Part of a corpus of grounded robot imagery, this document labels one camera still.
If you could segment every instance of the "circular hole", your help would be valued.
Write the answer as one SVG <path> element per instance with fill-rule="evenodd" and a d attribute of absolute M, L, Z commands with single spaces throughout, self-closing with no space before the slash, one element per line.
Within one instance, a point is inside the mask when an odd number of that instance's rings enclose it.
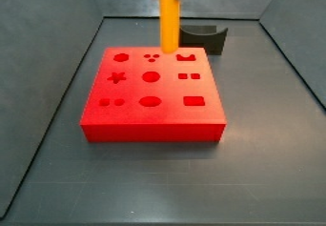
<path fill-rule="evenodd" d="M 124 104 L 124 100 L 123 99 L 116 99 L 115 100 L 115 105 L 116 106 L 122 106 Z"/>
<path fill-rule="evenodd" d="M 118 62 L 127 61 L 128 60 L 128 54 L 124 54 L 124 53 L 116 54 L 114 60 Z"/>
<path fill-rule="evenodd" d="M 160 78 L 160 75 L 158 72 L 146 72 L 143 74 L 143 80 L 146 82 L 150 82 L 150 83 L 156 82 L 159 80 L 159 78 Z"/>
<path fill-rule="evenodd" d="M 162 103 L 162 100 L 156 96 L 146 96 L 140 99 L 139 103 L 144 107 L 156 107 Z"/>
<path fill-rule="evenodd" d="M 99 106 L 106 107 L 110 105 L 110 99 L 103 98 L 99 100 Z"/>

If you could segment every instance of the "shape-shaped cutout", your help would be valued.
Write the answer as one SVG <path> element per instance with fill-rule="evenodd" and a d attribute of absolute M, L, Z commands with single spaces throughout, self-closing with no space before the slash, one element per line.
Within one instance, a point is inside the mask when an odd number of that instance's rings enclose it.
<path fill-rule="evenodd" d="M 114 60 L 116 62 L 127 61 L 128 60 L 128 54 L 124 54 L 124 53 L 116 54 Z"/>
<path fill-rule="evenodd" d="M 183 56 L 180 54 L 176 55 L 176 61 L 196 61 L 195 54 L 190 54 L 188 56 Z"/>
<path fill-rule="evenodd" d="M 187 73 L 179 73 L 178 74 L 178 79 L 187 79 L 188 78 L 188 74 Z"/>
<path fill-rule="evenodd" d="M 204 106 L 204 98 L 202 96 L 183 96 L 184 106 Z"/>
<path fill-rule="evenodd" d="M 116 99 L 115 100 L 115 105 L 116 106 L 122 106 L 124 104 L 124 100 L 123 99 Z"/>
<path fill-rule="evenodd" d="M 146 72 L 143 74 L 143 80 L 146 82 L 150 82 L 150 83 L 156 82 L 159 80 L 159 78 L 160 78 L 160 75 L 158 72 Z"/>
<path fill-rule="evenodd" d="M 124 72 L 112 72 L 111 77 L 107 78 L 107 80 L 112 80 L 114 84 L 118 84 L 122 80 L 126 80 L 127 78 L 124 77 Z"/>
<path fill-rule="evenodd" d="M 99 100 L 99 106 L 107 107 L 108 105 L 110 105 L 110 99 L 108 98 L 103 98 Z"/>
<path fill-rule="evenodd" d="M 139 103 L 144 107 L 156 107 L 162 103 L 162 100 L 156 96 L 146 96 L 140 99 Z"/>
<path fill-rule="evenodd" d="M 200 75 L 198 73 L 191 73 L 191 78 L 192 79 L 200 79 Z"/>

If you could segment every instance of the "small hole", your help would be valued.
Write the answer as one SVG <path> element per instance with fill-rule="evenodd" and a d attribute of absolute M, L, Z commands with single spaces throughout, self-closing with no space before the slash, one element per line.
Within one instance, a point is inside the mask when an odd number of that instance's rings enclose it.
<path fill-rule="evenodd" d="M 116 106 L 122 106 L 124 104 L 124 100 L 123 99 L 116 99 L 115 100 L 115 105 Z"/>
<path fill-rule="evenodd" d="M 187 73 L 179 73 L 178 74 L 178 79 L 187 79 L 188 78 L 188 74 Z"/>
<path fill-rule="evenodd" d="M 196 56 L 195 56 L 195 54 L 190 54 L 188 56 L 183 56 L 183 55 L 178 54 L 176 60 L 178 61 L 196 61 Z"/>
<path fill-rule="evenodd" d="M 162 100 L 155 96 L 146 96 L 140 99 L 139 103 L 144 107 L 156 107 L 162 103 Z"/>
<path fill-rule="evenodd" d="M 200 79 L 200 75 L 198 73 L 191 73 L 191 78 L 192 79 Z"/>
<path fill-rule="evenodd" d="M 152 82 L 156 82 L 160 78 L 160 75 L 158 72 L 146 72 L 143 74 L 143 80 L 152 83 Z"/>
<path fill-rule="evenodd" d="M 99 100 L 99 106 L 106 107 L 110 105 L 110 99 L 108 98 L 103 98 Z"/>
<path fill-rule="evenodd" d="M 204 98 L 202 96 L 184 96 L 184 106 L 204 106 Z"/>
<path fill-rule="evenodd" d="M 114 60 L 118 62 L 127 61 L 128 60 L 128 54 L 124 54 L 124 53 L 116 54 Z"/>

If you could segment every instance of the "star-shaped hole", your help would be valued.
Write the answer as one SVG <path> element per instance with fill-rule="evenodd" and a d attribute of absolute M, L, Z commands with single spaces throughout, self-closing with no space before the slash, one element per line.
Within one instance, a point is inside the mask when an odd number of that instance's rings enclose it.
<path fill-rule="evenodd" d="M 107 80 L 112 80 L 114 84 L 118 84 L 122 80 L 126 80 L 124 72 L 112 72 L 112 75 L 107 78 Z"/>

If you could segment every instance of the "rectangular hole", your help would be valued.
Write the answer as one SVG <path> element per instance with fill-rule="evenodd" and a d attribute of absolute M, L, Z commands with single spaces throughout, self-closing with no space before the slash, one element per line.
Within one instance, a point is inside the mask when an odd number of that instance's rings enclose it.
<path fill-rule="evenodd" d="M 184 106 L 204 106 L 204 98 L 202 96 L 183 96 Z"/>

